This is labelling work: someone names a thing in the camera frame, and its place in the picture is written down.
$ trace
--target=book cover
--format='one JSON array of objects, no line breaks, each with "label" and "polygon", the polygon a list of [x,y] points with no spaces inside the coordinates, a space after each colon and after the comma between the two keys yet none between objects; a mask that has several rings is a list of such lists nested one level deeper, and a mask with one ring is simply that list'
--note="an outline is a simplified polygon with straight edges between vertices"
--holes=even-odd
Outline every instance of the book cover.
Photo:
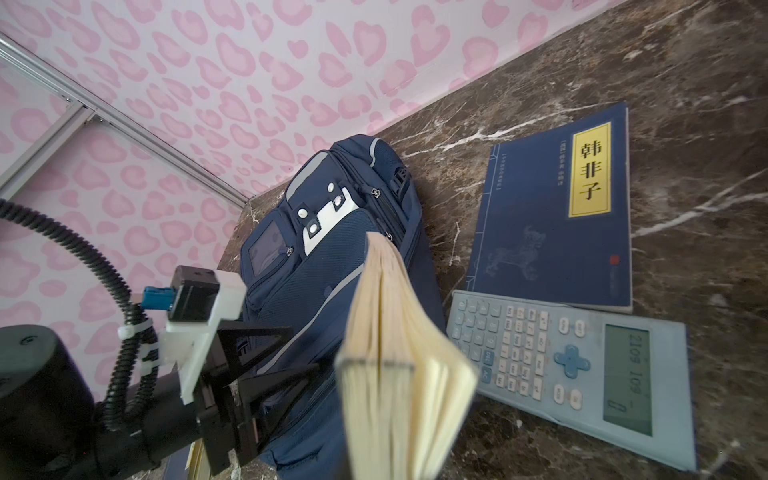
[{"label": "book cover", "polygon": [[630,313],[625,103],[495,145],[467,290]]}]

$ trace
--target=marble countertop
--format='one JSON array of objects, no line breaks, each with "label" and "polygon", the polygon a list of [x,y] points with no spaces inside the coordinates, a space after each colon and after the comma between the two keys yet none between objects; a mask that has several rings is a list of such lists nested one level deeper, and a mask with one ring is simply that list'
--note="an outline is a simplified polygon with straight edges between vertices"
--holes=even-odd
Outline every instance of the marble countertop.
[{"label": "marble countertop", "polygon": [[[634,313],[687,324],[703,472],[478,398],[446,480],[768,478],[765,2],[630,0],[379,136],[415,179],[447,306],[463,286],[491,146],[618,101],[630,108]],[[246,207],[221,268],[238,270],[240,245],[281,193]]]}]

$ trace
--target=backpack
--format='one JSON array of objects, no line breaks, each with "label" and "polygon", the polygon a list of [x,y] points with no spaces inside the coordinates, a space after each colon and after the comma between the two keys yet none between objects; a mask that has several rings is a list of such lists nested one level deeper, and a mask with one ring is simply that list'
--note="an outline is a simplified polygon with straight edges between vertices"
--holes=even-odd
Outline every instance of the backpack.
[{"label": "backpack", "polygon": [[[293,327],[293,338],[256,373],[321,365],[261,454],[283,480],[334,478],[346,461],[333,357],[362,272],[368,231],[398,247],[424,310],[445,331],[421,204],[405,165],[380,138],[355,135],[314,154],[240,251],[248,288],[243,320],[262,328]],[[248,340],[241,351],[259,348],[258,341]],[[274,397],[265,408],[279,403]]]}]

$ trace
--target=backpack pocket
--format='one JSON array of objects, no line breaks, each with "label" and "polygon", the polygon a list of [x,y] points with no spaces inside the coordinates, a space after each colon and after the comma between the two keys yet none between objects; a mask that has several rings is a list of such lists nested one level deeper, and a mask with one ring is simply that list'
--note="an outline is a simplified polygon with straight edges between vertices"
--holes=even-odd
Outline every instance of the backpack pocket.
[{"label": "backpack pocket", "polygon": [[255,318],[270,292],[298,266],[296,234],[279,210],[261,221],[240,249],[240,275],[248,284],[247,314]]}]

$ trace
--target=light blue calculator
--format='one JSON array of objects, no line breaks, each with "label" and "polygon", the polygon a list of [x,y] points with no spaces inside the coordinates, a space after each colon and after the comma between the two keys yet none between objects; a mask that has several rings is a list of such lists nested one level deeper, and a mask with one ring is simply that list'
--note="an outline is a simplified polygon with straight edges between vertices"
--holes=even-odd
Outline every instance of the light blue calculator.
[{"label": "light blue calculator", "polygon": [[456,290],[447,330],[482,395],[696,471],[684,324]]}]

